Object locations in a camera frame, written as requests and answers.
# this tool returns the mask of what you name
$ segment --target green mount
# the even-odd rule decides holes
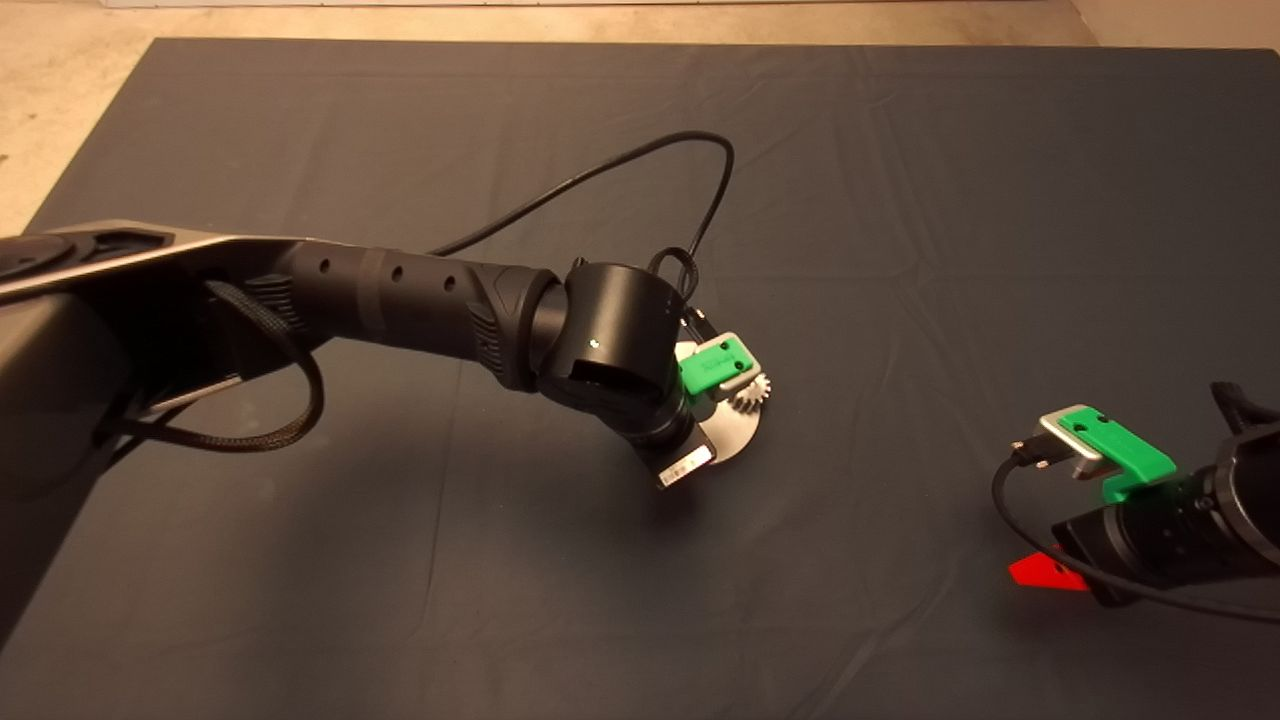
[[[680,379],[685,384],[685,392],[696,397],[750,370],[753,365],[751,354],[731,337],[681,360]]]
[[[1102,480],[1102,500],[1108,503],[1124,502],[1135,488],[1178,471],[1167,455],[1093,407],[1064,415],[1057,424],[1120,468],[1119,475]]]

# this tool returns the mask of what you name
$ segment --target white gear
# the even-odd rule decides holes
[[[755,375],[755,379],[750,384],[737,391],[730,402],[733,405],[733,410],[739,413],[759,413],[760,406],[769,398],[773,386],[769,383],[769,378],[764,373],[760,373]]]

